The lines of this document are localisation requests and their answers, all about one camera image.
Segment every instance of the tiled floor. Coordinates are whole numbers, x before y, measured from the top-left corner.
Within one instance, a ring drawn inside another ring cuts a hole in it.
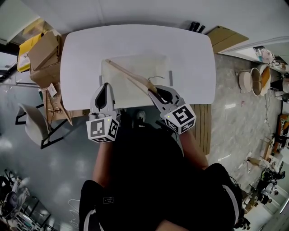
[[[240,92],[235,75],[235,71],[249,69],[256,64],[221,55],[216,55],[215,61],[216,96],[212,105],[212,140],[208,159],[209,163],[222,163],[242,188],[246,188],[256,180],[261,170],[243,162],[249,152],[253,157],[261,154],[261,139],[275,131],[281,101],[274,97],[269,100],[270,94],[267,96],[268,104],[270,101],[269,129],[264,123],[265,97]],[[21,82],[29,81],[28,72],[17,73],[12,77],[13,80],[15,78],[21,79]],[[66,134],[64,140],[40,150],[26,135],[23,125],[14,125],[19,102],[35,106],[41,104],[35,89],[0,87],[0,173],[9,168],[22,178],[28,177],[32,194],[52,213],[50,223],[61,226],[61,230],[73,229],[70,224],[70,220],[74,219],[70,213],[73,208],[68,201],[79,199],[82,184],[91,178],[98,145],[87,139],[86,118],[80,118],[74,120],[73,127],[66,124],[54,135],[57,138]],[[226,109],[229,104],[236,106]],[[154,107],[145,109],[148,120],[154,122],[158,117],[157,111]]]

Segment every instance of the white cube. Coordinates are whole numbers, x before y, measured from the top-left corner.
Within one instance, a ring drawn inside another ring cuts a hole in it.
[[[172,112],[166,114],[163,119],[166,125],[178,134],[182,134],[195,126],[196,115],[189,104],[182,105]]]
[[[114,141],[119,122],[112,116],[86,122],[88,138],[97,143]]]

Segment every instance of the paper tag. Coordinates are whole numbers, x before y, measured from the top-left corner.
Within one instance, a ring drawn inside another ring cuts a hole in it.
[[[30,59],[27,53],[24,53],[19,57],[19,67],[24,67],[27,64],[30,64]]]
[[[52,83],[50,84],[47,90],[49,91],[49,94],[51,95],[51,97],[54,97],[57,93]]]

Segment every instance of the black shirt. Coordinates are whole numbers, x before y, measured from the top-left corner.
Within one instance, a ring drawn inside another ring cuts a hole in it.
[[[90,220],[100,222],[104,231],[155,230],[162,220],[188,230],[233,229],[233,203],[222,185],[237,195],[240,208],[242,196],[225,168],[214,164],[205,171],[194,169],[175,140],[163,131],[119,131],[111,170],[108,188],[91,180],[83,185],[80,231],[94,208]]]

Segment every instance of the forearm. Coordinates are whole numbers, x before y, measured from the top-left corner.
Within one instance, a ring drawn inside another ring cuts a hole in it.
[[[112,157],[112,142],[101,143],[94,165],[93,180],[106,187],[110,178],[110,164]]]
[[[196,168],[203,170],[206,169],[208,167],[207,158],[196,143],[196,139],[191,129],[180,134],[180,141],[185,158],[188,159]]]

